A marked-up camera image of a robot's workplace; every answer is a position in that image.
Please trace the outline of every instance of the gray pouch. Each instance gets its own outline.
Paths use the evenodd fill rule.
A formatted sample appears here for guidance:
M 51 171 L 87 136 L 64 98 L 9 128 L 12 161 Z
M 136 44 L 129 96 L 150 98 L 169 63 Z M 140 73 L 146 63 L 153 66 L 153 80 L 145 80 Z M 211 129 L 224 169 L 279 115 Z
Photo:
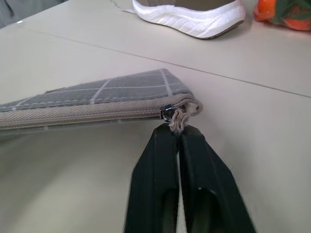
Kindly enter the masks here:
M 166 69 L 80 84 L 0 105 L 0 134 L 163 118 L 182 131 L 202 111 Z

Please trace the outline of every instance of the white shoe sole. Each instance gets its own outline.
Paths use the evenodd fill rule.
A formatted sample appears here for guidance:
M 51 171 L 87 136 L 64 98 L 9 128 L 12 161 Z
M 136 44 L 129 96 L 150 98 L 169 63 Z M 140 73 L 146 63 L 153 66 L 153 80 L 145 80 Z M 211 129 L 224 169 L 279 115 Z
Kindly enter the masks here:
M 244 21 L 245 9 L 240 0 L 209 11 L 194 11 L 173 5 L 143 6 L 133 0 L 139 17 L 177 29 L 185 34 L 208 39 L 223 34 Z

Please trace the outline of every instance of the table surface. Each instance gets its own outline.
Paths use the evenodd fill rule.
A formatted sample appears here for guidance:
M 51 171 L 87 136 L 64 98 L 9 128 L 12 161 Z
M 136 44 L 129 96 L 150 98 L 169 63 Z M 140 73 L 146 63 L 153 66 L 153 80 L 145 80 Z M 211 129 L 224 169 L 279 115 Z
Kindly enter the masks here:
M 0 103 L 167 68 L 204 104 L 190 123 L 231 169 L 258 232 L 308 233 L 311 34 L 257 23 L 255 1 L 244 4 L 244 24 L 203 41 L 109 0 L 67 1 L 0 30 Z M 122 232 L 131 171 L 159 124 L 0 141 L 1 232 Z

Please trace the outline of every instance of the bag of oranges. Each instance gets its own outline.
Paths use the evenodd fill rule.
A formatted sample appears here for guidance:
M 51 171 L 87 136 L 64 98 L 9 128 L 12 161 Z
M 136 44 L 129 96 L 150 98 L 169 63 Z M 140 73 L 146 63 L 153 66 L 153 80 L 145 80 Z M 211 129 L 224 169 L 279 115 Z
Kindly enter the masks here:
M 311 0 L 259 0 L 254 17 L 257 21 L 311 31 Z

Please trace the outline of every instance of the beige zipper tape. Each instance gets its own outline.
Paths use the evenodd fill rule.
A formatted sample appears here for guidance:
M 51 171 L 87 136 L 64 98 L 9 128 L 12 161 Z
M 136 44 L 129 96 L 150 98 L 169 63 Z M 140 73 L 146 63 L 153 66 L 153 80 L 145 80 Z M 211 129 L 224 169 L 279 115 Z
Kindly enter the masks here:
M 192 106 L 190 113 L 192 116 L 200 113 L 202 105 L 190 94 L 178 94 L 153 100 L 10 111 L 0 113 L 0 130 L 157 117 L 159 110 L 168 104 L 173 104 L 176 107 L 187 107 L 189 103 Z

